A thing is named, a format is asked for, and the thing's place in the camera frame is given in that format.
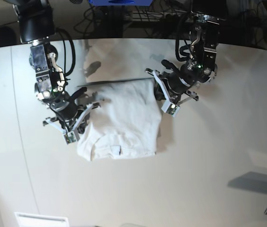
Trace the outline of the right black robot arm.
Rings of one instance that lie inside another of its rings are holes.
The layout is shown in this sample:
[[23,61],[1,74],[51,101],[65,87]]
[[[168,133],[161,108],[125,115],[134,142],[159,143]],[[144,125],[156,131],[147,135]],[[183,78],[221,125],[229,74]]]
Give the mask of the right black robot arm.
[[[73,39],[66,30],[55,27],[49,1],[13,0],[11,4],[18,17],[20,40],[31,44],[29,62],[36,73],[36,97],[56,115],[47,119],[46,123],[59,121],[62,132],[69,133],[79,125],[78,118],[82,113],[75,103],[75,96],[70,96],[66,91],[68,76],[76,64]],[[58,51],[49,41],[49,37],[56,33],[67,37],[71,46],[72,62],[67,72],[58,66]]]

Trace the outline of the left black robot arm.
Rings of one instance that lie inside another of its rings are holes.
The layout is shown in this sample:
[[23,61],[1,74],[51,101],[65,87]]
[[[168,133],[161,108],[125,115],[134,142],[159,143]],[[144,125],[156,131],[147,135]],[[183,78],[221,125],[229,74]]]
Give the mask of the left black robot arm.
[[183,94],[191,96],[190,89],[209,82],[217,74],[216,47],[219,43],[220,21],[227,17],[224,0],[194,0],[190,11],[178,22],[175,56],[181,67],[168,60],[162,65],[169,70],[158,75],[175,102]]

